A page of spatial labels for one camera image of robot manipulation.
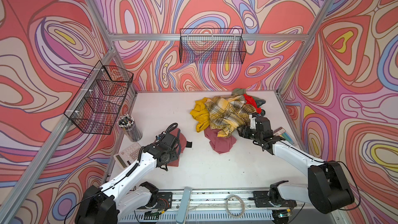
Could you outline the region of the maroon printed t-shirt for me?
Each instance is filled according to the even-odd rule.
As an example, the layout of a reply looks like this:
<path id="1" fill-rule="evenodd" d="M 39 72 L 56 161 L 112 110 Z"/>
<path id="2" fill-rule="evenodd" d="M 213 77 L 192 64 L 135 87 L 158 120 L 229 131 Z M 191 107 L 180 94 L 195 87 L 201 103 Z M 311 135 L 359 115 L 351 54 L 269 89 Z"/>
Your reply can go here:
<path id="1" fill-rule="evenodd" d="M 171 135 L 179 138 L 179 146 L 176 146 L 177 147 L 176 152 L 180 151 L 180 153 L 178 154 L 180 156 L 180 155 L 183 154 L 183 152 L 184 152 L 184 150 L 185 150 L 185 148 L 187 146 L 188 141 L 187 141 L 186 137 L 184 136 L 184 134 L 181 132 L 181 130 L 179 128 L 176 128 L 175 130 L 171 131 Z M 167 166 L 168 167 L 178 167 L 179 166 L 179 159 L 168 163 Z"/>

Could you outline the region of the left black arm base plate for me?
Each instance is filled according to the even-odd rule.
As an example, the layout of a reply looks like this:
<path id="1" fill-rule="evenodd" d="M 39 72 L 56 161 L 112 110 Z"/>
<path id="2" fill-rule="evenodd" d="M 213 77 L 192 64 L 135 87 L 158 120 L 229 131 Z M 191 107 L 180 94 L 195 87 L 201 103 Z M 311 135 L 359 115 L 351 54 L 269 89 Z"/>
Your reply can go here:
<path id="1" fill-rule="evenodd" d="M 158 193 L 158 199 L 156 203 L 148 203 L 145 206 L 139 207 L 139 210 L 157 209 L 163 211 L 172 207 L 173 193 L 171 191 Z"/>

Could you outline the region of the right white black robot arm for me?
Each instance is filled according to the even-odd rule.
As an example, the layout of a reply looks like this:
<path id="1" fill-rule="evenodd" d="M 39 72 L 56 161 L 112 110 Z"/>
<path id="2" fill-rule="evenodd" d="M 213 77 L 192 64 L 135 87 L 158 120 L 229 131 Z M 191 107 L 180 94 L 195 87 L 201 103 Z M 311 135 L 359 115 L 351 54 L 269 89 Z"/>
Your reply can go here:
<path id="1" fill-rule="evenodd" d="M 354 203 L 354 194 L 338 161 L 317 159 L 292 146 L 285 138 L 274 135 L 269 119 L 263 116 L 255 115 L 249 125 L 240 126 L 237 131 L 240 137 L 285 160 L 307 178 L 305 184 L 292 184 L 287 180 L 271 184 L 266 199 L 272 206 L 300 201 L 328 214 Z"/>

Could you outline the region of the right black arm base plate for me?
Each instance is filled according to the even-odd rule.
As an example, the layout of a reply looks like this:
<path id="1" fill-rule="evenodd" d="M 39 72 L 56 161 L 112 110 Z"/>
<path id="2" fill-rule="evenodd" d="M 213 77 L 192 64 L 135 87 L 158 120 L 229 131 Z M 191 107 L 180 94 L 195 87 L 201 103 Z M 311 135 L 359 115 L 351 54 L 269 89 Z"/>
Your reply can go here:
<path id="1" fill-rule="evenodd" d="M 274 207 L 274 208 L 295 208 L 297 203 L 292 200 L 282 200 L 280 203 L 271 203 L 269 191 L 254 191 L 253 196 L 248 200 L 254 201 L 256 207 Z"/>

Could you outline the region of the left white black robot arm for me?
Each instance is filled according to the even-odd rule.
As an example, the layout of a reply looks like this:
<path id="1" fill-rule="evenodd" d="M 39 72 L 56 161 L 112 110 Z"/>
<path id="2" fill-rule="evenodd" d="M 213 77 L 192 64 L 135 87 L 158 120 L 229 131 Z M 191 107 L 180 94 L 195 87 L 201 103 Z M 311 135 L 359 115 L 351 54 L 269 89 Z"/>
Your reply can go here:
<path id="1" fill-rule="evenodd" d="M 138 158 L 119 175 L 105 184 L 89 187 L 83 199 L 75 205 L 76 224 L 116 224 L 127 214 L 145 205 L 153 206 L 158 200 L 158 188 L 140 180 L 168 164 L 181 154 L 178 123 L 172 123 L 155 141 L 141 147 Z"/>

